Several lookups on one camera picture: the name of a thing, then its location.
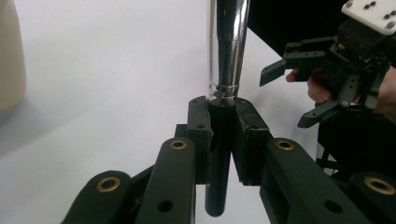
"white object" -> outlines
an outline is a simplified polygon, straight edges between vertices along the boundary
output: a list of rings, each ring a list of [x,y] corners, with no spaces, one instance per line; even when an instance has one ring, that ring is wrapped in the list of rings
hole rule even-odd
[[[396,0],[350,0],[341,11],[382,35],[396,31]]]
[[[18,103],[26,91],[20,23],[13,0],[0,0],[0,111]]]

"finger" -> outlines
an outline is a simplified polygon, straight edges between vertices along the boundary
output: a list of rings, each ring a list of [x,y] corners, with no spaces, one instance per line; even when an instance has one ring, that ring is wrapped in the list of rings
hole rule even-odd
[[[297,73],[298,73],[297,69],[292,69],[291,72],[286,75],[286,81],[294,82],[296,80]]]
[[[317,102],[317,103],[323,103],[323,99],[322,98],[318,98],[318,96],[312,92],[311,90],[308,89],[307,91],[309,98],[311,98],[313,101]]]
[[[323,86],[327,80],[326,73],[314,73],[306,82],[311,99],[316,102],[326,102],[332,99],[332,93]]]

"chrome metal rod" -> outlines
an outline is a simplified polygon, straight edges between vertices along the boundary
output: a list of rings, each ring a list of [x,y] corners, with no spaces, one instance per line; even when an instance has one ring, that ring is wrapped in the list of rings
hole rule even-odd
[[[235,105],[248,28],[249,0],[209,0],[209,93],[212,105]]]

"bolt hole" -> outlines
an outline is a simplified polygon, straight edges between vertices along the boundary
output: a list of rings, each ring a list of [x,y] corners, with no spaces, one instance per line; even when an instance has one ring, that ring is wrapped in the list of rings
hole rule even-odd
[[[187,146],[187,143],[183,141],[174,141],[170,145],[172,149],[183,149]]]
[[[324,205],[326,206],[327,209],[329,209],[330,211],[332,211],[334,213],[341,213],[343,211],[341,206],[338,205],[338,203],[335,203],[333,201],[326,201],[326,202],[324,202]]]
[[[103,189],[111,189],[112,187],[114,187],[116,185],[116,181],[114,179],[109,179],[105,182],[102,183],[101,187]]]
[[[121,180],[118,177],[110,176],[102,179],[96,185],[96,189],[99,192],[107,193],[113,191],[114,189],[118,188],[120,185]]]
[[[173,203],[169,200],[162,201],[158,203],[158,211],[169,212],[173,208]]]
[[[396,188],[394,188],[390,183],[385,180],[367,176],[364,178],[364,183],[370,189],[385,195],[396,194]]]
[[[286,142],[286,141],[277,141],[276,145],[280,149],[284,149],[284,150],[292,150],[292,149],[294,149],[294,145],[289,143],[289,142]]]

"screw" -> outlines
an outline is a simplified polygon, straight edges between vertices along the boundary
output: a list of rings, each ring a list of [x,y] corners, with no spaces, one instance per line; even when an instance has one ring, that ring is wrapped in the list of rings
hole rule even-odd
[[[374,109],[374,104],[372,102],[367,102],[366,106],[369,109]]]
[[[347,106],[347,101],[341,102],[341,105],[342,105],[342,106]]]
[[[346,7],[352,7],[352,5],[353,5],[353,1],[348,1],[348,2],[346,3]]]
[[[387,24],[387,28],[388,28],[388,29],[392,29],[394,26],[395,26],[395,22],[394,22],[394,21],[390,21],[390,22],[388,22],[388,24]]]

